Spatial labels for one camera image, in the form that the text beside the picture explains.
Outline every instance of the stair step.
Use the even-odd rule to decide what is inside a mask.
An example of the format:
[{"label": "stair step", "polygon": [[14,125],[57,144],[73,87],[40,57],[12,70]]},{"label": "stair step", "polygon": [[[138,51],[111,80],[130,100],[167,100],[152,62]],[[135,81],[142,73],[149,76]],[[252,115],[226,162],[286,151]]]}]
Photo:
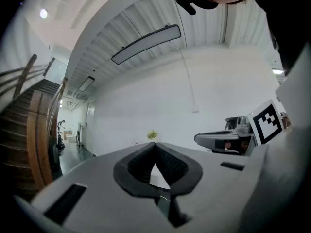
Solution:
[{"label": "stair step", "polygon": [[39,83],[43,83],[43,84],[48,84],[48,85],[50,85],[50,86],[54,86],[54,87],[60,87],[60,85],[59,84],[57,84],[57,83],[54,83],[54,82],[52,82],[52,81],[49,81],[49,80],[42,80],[41,82],[39,82]]},{"label": "stair step", "polygon": [[47,89],[51,89],[51,90],[58,90],[59,86],[54,86],[54,85],[50,85],[47,83],[39,83],[39,84],[35,84],[32,87],[42,87],[42,88],[47,88]]},{"label": "stair step", "polygon": [[43,92],[43,93],[48,94],[48,95],[51,96],[51,97],[53,97],[53,96],[55,95],[54,92],[46,91],[46,90],[43,90],[43,89],[35,89],[35,90],[30,90],[30,91],[32,91],[32,93],[33,93],[34,91],[41,91],[41,92]]},{"label": "stair step", "polygon": [[18,134],[27,134],[27,124],[0,116],[1,127]]},{"label": "stair step", "polygon": [[5,117],[10,118],[12,120],[27,124],[28,115],[14,111],[12,109],[5,110]]},{"label": "stair step", "polygon": [[24,98],[28,98],[28,99],[31,99],[33,97],[33,94],[29,94],[29,93],[26,93],[24,92],[22,95],[20,95],[21,97],[24,97]]},{"label": "stair step", "polygon": [[16,177],[16,176],[11,176],[7,179],[8,183],[20,183],[20,184],[35,184],[34,177],[31,176],[29,178],[27,177]]},{"label": "stair step", "polygon": [[25,103],[29,103],[30,104],[31,98],[19,96],[15,101],[25,102]]},{"label": "stair step", "polygon": [[0,128],[1,138],[0,141],[3,142],[18,142],[21,146],[27,146],[27,136],[25,134],[15,133],[11,130]]},{"label": "stair step", "polygon": [[29,108],[27,108],[25,106],[19,106],[19,105],[16,105],[16,104],[12,104],[10,106],[10,108],[7,109],[7,110],[14,111],[14,112],[17,112],[17,113],[21,113],[21,114],[24,114],[24,115],[28,115],[28,112],[29,112]]},{"label": "stair step", "polygon": [[36,90],[36,89],[45,89],[48,91],[56,92],[58,88],[50,87],[48,85],[34,85],[30,89]]},{"label": "stair step", "polygon": [[2,142],[0,143],[1,162],[17,162],[22,164],[28,164],[28,152],[26,146],[21,146],[16,142]]},{"label": "stair step", "polygon": [[37,186],[35,183],[21,183],[21,182],[11,182],[13,189],[23,189],[23,190],[35,190],[37,191]]},{"label": "stair step", "polygon": [[10,176],[33,178],[31,168],[26,164],[20,163],[2,163],[1,164],[5,173]]},{"label": "stair step", "polygon": [[29,108],[30,102],[15,100],[12,105],[22,106],[25,108]]}]

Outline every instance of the person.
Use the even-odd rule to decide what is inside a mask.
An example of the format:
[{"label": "person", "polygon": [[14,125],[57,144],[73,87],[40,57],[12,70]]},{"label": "person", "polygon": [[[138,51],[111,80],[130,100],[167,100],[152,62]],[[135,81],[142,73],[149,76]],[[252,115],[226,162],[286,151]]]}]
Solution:
[{"label": "person", "polygon": [[64,126],[62,126],[63,123],[65,123],[65,120],[59,121],[59,122],[57,123],[58,134],[60,134],[60,127],[64,128]]},{"label": "person", "polygon": [[[206,7],[217,4],[237,4],[246,0],[205,0]],[[255,0],[267,14],[274,48],[279,52],[285,75],[298,59],[307,42],[310,42],[309,0]]]}]

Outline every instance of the small plant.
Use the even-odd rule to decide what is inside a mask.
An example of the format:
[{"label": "small plant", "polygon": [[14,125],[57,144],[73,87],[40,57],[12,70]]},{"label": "small plant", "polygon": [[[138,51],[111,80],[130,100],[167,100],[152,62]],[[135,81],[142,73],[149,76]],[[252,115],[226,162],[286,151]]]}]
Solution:
[{"label": "small plant", "polygon": [[151,131],[149,131],[149,132],[147,133],[147,138],[148,138],[149,140],[152,140],[152,139],[156,138],[157,135],[158,135],[158,132],[156,132],[156,131],[154,131],[154,130],[151,130]]}]

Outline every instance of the white wall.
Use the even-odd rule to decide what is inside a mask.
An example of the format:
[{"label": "white wall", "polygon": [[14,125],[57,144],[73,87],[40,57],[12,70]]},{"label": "white wall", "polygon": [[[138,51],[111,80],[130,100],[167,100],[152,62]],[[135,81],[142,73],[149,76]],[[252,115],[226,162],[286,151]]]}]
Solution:
[{"label": "white wall", "polygon": [[179,53],[148,63],[102,87],[94,115],[94,154],[120,150],[133,140],[146,142],[149,130],[159,141],[196,150],[197,133],[225,128],[227,117],[246,115],[273,99],[278,82],[255,47],[222,46],[183,50],[196,103],[192,112],[186,71]]},{"label": "white wall", "polygon": [[[86,110],[87,110],[87,103],[82,103],[78,108],[76,108],[74,111],[69,111],[65,108],[59,108],[58,112],[58,118],[57,122],[65,120],[65,123],[62,125],[65,127],[66,130],[74,131],[76,134],[78,130],[78,123],[81,122],[83,126],[85,126],[85,120],[86,120]],[[80,142],[83,143],[85,141],[84,137],[84,129],[82,129],[82,132],[80,134]]]},{"label": "white wall", "polygon": [[[24,14],[21,11],[18,11],[15,18],[13,18],[8,25],[1,41],[0,73],[25,67],[33,54],[37,55],[37,60],[34,64],[35,66],[47,65],[51,59],[51,51],[49,48],[43,44],[40,38],[29,26]],[[21,73],[22,71],[19,71],[0,77],[0,83],[4,80],[20,75]],[[21,92],[42,79],[43,76],[40,75],[26,81]],[[5,86],[2,86],[0,92],[17,82],[18,80],[14,80]],[[12,101],[14,90],[14,88],[11,89],[0,98],[0,111]]]}]

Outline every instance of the potted plant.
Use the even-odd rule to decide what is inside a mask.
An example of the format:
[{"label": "potted plant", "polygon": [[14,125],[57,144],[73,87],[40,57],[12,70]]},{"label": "potted plant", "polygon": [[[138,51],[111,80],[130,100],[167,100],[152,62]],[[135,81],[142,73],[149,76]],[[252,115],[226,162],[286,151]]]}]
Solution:
[{"label": "potted plant", "polygon": [[147,138],[148,140],[150,140],[151,142],[155,142],[157,140],[157,136],[158,136],[158,132],[151,130],[147,133]]}]

